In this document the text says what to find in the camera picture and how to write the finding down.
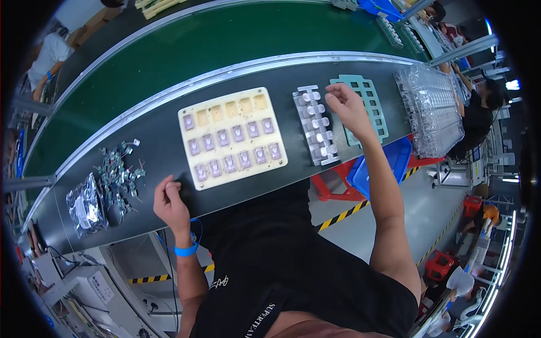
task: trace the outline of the teal frame tray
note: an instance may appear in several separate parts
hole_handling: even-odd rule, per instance
[[[372,80],[368,80],[362,77],[362,75],[338,75],[338,78],[332,78],[329,80],[333,83],[345,83],[348,87],[353,89],[354,92],[359,94],[362,101],[365,104],[366,112],[372,122],[372,127],[378,135],[379,143],[383,143],[383,139],[389,137],[389,130],[387,130],[387,123],[385,123],[385,116],[379,102],[378,94],[375,91],[374,83]],[[362,149],[361,142],[344,127],[346,133],[346,140],[349,146],[358,145]]]

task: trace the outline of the blue wrist strap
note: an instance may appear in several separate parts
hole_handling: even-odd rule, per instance
[[[199,222],[199,226],[201,227],[201,236],[199,236],[199,238],[197,239],[197,242],[192,241],[192,243],[194,245],[192,245],[191,247],[186,248],[186,249],[180,249],[180,248],[177,248],[177,247],[172,249],[172,248],[169,248],[167,245],[166,245],[166,248],[168,248],[169,250],[174,250],[175,254],[177,256],[179,256],[179,257],[188,257],[188,256],[191,256],[191,255],[195,254],[195,252],[197,251],[197,248],[199,247],[199,242],[201,242],[201,237],[203,236],[203,223],[201,223],[201,220],[199,220],[199,218],[194,218],[193,220],[190,221],[190,223],[195,222],[195,221]],[[191,236],[193,238],[195,238],[194,233],[192,233],[190,231],[190,234],[191,234]],[[162,238],[158,235],[158,232],[156,232],[156,235],[158,236],[158,239],[160,240],[160,242],[165,244],[164,241],[162,240]]]
[[[180,257],[191,256],[191,255],[195,254],[195,252],[197,251],[198,246],[199,246],[199,243],[194,243],[194,245],[192,245],[191,247],[189,247],[187,249],[179,249],[179,248],[175,247],[175,254],[177,256],[180,256]]]

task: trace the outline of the yellow and black hazard stripe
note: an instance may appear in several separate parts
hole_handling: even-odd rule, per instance
[[[405,180],[406,178],[410,177],[414,172],[419,170],[419,168],[420,167],[415,167],[415,168],[410,169],[406,174],[404,174],[404,177],[402,177],[402,181]],[[370,204],[369,201],[363,201],[362,203],[359,203],[355,207],[351,208],[350,210],[344,211],[343,213],[341,213],[338,216],[334,216],[330,220],[327,220],[327,221],[323,222],[322,224],[316,226],[315,228],[317,229],[318,232],[322,231],[323,229],[326,229],[329,226],[331,226],[331,225],[333,225],[333,224],[335,224],[337,222],[340,222],[341,220],[345,219],[347,216],[350,216],[351,214],[356,213],[357,211],[359,211],[360,209],[364,208],[365,206],[367,206],[369,204]],[[204,266],[204,267],[201,267],[201,268],[203,269],[203,272],[213,271],[214,270],[214,264],[210,264],[210,265],[207,265],[207,266]]]
[[[443,229],[443,231],[441,232],[441,234],[439,235],[438,239],[434,242],[434,244],[432,244],[432,246],[430,247],[430,249],[426,252],[426,254],[423,256],[423,258],[421,258],[421,260],[416,264],[416,266],[419,266],[419,264],[421,264],[421,262],[426,258],[426,256],[428,256],[432,250],[434,249],[434,247],[436,246],[436,244],[439,242],[439,240],[441,240],[441,237],[443,236],[443,234],[447,231],[448,227],[451,225],[451,223],[453,222],[454,220],[454,217],[458,214],[458,211],[460,210],[460,208],[462,207],[462,204],[464,204],[464,200],[461,201],[461,203],[458,205],[458,208],[457,210],[454,212],[453,214],[453,217],[451,217],[451,220],[449,221],[449,223],[447,223],[447,226],[445,227],[445,229]]]
[[[406,178],[410,177],[414,172],[419,170],[419,168],[420,167],[411,168],[407,173],[404,174],[404,177],[402,177],[402,181],[404,181]],[[364,201],[362,203],[359,203],[355,207],[351,208],[350,210],[344,211],[340,215],[334,216],[330,220],[327,220],[327,221],[323,222],[322,224],[316,226],[315,228],[316,228],[316,230],[318,232],[320,232],[323,229],[326,229],[326,228],[330,227],[331,225],[333,225],[333,224],[335,224],[337,222],[340,222],[341,220],[345,219],[347,216],[350,216],[350,215],[356,213],[357,211],[359,211],[360,209],[364,208],[365,206],[367,206],[369,204],[370,204],[369,201]]]
[[[169,274],[167,274],[167,275],[161,275],[161,276],[133,278],[133,279],[130,279],[128,281],[130,282],[130,284],[141,284],[141,283],[166,281],[166,280],[170,280],[170,279],[171,279],[171,276]]]

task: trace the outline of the black t-shirt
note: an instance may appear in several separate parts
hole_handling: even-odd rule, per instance
[[[472,90],[470,105],[464,107],[464,117],[462,118],[464,130],[478,129],[479,132],[489,133],[492,125],[492,110],[481,107],[481,97],[475,90]]]
[[[280,312],[292,310],[359,332],[407,336],[415,296],[318,235],[307,200],[282,194],[221,217],[225,223],[211,236],[214,281],[190,337],[262,338]]]
[[[470,105],[464,107],[464,138],[458,142],[448,155],[451,158],[463,159],[468,150],[481,144],[492,125],[492,110],[481,107],[481,97],[472,90]]]

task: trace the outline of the green conveyor belt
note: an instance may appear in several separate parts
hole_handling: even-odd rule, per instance
[[[87,76],[43,131],[26,176],[53,174],[99,128],[174,84],[243,61],[322,50],[428,61],[409,46],[391,47],[375,16],[328,3],[253,3],[192,15],[133,41]]]

